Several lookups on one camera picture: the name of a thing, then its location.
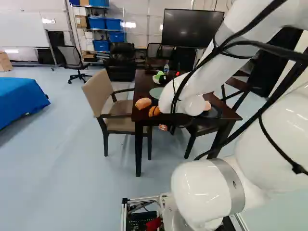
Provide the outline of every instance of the blue bed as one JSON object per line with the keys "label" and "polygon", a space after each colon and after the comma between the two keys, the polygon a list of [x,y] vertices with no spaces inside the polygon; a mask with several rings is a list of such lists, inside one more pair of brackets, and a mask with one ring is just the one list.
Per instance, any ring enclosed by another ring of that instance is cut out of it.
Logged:
{"label": "blue bed", "polygon": [[50,104],[34,79],[0,77],[0,129]]}

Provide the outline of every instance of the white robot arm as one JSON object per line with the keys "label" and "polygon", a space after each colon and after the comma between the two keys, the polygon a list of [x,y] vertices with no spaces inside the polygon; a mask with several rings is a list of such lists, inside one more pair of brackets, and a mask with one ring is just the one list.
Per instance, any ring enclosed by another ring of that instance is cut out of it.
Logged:
{"label": "white robot arm", "polygon": [[[250,23],[273,0],[237,0],[215,35],[219,45],[232,33]],[[269,41],[283,26],[308,29],[308,2],[288,0],[240,40]],[[214,48],[207,48],[203,59]],[[257,50],[238,46],[230,53],[253,56]],[[176,111],[198,115],[203,111],[200,95],[220,87],[248,59],[217,55],[197,70],[185,85]],[[175,79],[176,89],[184,75]],[[159,108],[170,113],[174,97],[172,83],[166,85]],[[262,121],[275,143],[295,162],[308,169],[308,84],[273,104]],[[172,196],[179,213],[194,231],[214,230],[222,217],[262,205],[278,193],[308,186],[308,176],[295,174],[275,149],[258,121],[236,143],[235,155],[224,159],[188,162],[180,165],[171,179]]]}
{"label": "white robot arm", "polygon": [[[272,0],[237,0],[215,35],[216,43],[220,45],[229,36],[243,29],[271,2]],[[308,3],[306,0],[288,0],[252,30],[237,38],[236,41],[256,40],[266,43],[282,27],[289,25],[301,29],[308,29],[307,12]],[[201,58],[201,61],[211,53],[213,48],[214,44],[212,41]],[[232,54],[242,56],[254,56],[257,51],[258,48],[247,45],[236,46],[228,50]],[[248,60],[249,58],[236,59],[219,54],[206,65],[203,65],[192,75],[181,92],[179,97],[181,101],[177,103],[177,112],[192,116],[201,114],[205,108],[202,94],[219,89]],[[187,74],[175,78],[175,90],[178,89]],[[165,86],[159,100],[159,109],[161,112],[170,113],[173,97],[173,83],[169,82]]]}

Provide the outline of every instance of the beige upholstered chair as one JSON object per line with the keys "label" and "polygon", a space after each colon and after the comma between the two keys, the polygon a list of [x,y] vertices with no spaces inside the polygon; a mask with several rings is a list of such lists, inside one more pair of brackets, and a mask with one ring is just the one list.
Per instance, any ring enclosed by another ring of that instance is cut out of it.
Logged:
{"label": "beige upholstered chair", "polygon": [[[108,156],[109,134],[135,135],[135,123],[132,122],[130,118],[133,100],[117,101],[115,96],[117,93],[132,91],[134,88],[114,91],[107,71],[104,69],[90,78],[87,83],[82,86],[82,90],[103,131],[104,154]],[[108,114],[102,114],[103,107],[110,96],[114,104]],[[144,127],[143,136],[148,138],[148,154],[149,159],[151,159],[152,127]]]}

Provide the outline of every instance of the black monitor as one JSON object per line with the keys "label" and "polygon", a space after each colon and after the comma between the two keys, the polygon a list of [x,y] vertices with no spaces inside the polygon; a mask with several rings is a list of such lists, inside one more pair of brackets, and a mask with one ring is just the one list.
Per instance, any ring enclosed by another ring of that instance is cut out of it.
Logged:
{"label": "black monitor", "polygon": [[162,44],[206,48],[223,15],[224,12],[165,9]]}

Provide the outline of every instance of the bread roll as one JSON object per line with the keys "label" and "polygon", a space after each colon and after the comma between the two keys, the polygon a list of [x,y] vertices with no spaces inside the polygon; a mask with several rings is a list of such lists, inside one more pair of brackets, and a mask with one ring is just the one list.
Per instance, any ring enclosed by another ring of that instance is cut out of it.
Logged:
{"label": "bread roll", "polygon": [[142,98],[137,100],[137,102],[135,103],[135,106],[141,110],[143,108],[146,108],[148,106],[150,106],[152,104],[152,100],[150,100],[149,98]]}
{"label": "bread roll", "polygon": [[159,115],[159,113],[160,113],[159,107],[153,106],[153,107],[150,108],[149,117],[157,116],[157,115]]}

